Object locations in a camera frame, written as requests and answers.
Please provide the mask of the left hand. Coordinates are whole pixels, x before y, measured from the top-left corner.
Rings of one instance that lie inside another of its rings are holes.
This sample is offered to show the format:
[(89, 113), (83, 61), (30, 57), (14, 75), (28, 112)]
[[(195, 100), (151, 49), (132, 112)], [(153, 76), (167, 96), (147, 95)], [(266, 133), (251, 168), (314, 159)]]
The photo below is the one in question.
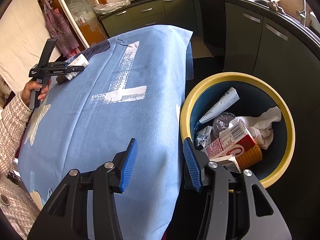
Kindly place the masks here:
[(43, 101), (47, 97), (51, 83), (52, 79), (49, 79), (45, 86), (32, 80), (26, 83), (24, 89), (20, 92), (20, 96), (24, 104), (27, 107), (29, 106), (32, 91), (40, 92), (37, 99)]

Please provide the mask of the left forearm knitted sleeve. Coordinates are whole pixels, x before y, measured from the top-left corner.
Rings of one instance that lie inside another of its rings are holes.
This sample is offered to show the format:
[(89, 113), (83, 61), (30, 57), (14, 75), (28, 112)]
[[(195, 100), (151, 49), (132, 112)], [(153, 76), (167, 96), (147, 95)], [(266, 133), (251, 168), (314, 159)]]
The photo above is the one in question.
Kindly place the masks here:
[(21, 94), (19, 92), (1, 113), (1, 176), (6, 176), (10, 170), (31, 115), (31, 109), (23, 102)]

